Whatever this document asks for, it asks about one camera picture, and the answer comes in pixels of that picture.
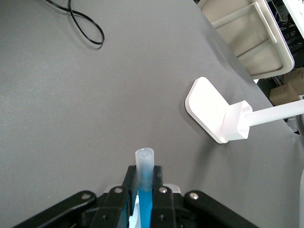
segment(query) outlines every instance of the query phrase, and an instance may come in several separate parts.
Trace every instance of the white phone stand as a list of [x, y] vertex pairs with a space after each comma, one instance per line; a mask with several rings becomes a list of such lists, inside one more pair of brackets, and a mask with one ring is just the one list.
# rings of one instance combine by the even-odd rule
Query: white phone stand
[[304, 100], [256, 112], [246, 101], [229, 105], [205, 77], [195, 80], [185, 106], [192, 118], [218, 143], [247, 139], [251, 126], [304, 113]]

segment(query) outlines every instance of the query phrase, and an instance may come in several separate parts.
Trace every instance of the gray table surface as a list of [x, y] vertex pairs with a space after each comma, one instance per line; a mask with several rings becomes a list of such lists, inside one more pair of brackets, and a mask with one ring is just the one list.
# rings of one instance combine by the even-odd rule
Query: gray table surface
[[185, 111], [201, 76], [230, 104], [271, 106], [192, 0], [73, 6], [104, 29], [100, 50], [41, 0], [0, 1], [0, 227], [81, 190], [101, 195], [142, 147], [183, 193], [202, 190], [260, 227], [298, 227], [303, 137], [281, 120], [217, 144]]

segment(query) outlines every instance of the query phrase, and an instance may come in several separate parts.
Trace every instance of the white stand base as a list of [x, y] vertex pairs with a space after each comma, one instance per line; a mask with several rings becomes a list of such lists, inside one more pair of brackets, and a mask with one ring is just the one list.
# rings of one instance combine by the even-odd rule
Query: white stand base
[[195, 80], [185, 102], [187, 112], [218, 143], [227, 143], [220, 134], [229, 104], [205, 77]]

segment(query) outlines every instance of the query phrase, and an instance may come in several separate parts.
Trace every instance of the blue liquid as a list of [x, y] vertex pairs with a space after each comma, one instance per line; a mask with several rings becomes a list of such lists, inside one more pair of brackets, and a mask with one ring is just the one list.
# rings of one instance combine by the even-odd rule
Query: blue liquid
[[152, 191], [138, 189], [139, 211], [142, 228], [150, 228], [152, 211]]

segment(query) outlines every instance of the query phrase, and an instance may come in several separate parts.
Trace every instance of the black cable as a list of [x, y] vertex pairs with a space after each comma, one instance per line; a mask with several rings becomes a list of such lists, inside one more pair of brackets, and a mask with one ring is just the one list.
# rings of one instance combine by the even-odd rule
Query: black cable
[[[84, 37], [89, 40], [91, 43], [93, 44], [97, 44], [97, 45], [100, 45], [99, 48], [102, 47], [104, 41], [105, 41], [105, 35], [104, 35], [104, 32], [103, 30], [101, 29], [101, 27], [95, 22], [93, 21], [91, 18], [89, 18], [86, 14], [83, 14], [81, 12], [78, 12], [78, 11], [75, 11], [75, 10], [72, 10], [72, 7], [71, 7], [71, 1], [72, 0], [68, 0], [68, 8], [64, 8], [62, 6], [59, 6], [57, 5], [55, 2], [51, 1], [51, 0], [45, 0], [47, 1], [48, 3], [52, 4], [53, 6], [57, 7], [58, 9], [61, 9], [63, 11], [66, 11], [66, 12], [69, 12], [72, 16], [72, 19], [73, 21], [75, 22], [76, 26], [78, 27], [78, 29], [80, 30], [80, 32], [82, 33], [82, 35], [84, 35]], [[99, 41], [95, 41], [95, 40], [92, 40], [80, 27], [80, 25], [78, 24], [76, 18], [75, 18], [75, 14], [87, 19], [89, 22], [91, 22], [97, 29], [98, 31], [100, 32], [100, 35], [101, 35], [101, 38], [102, 40], [99, 42]]]

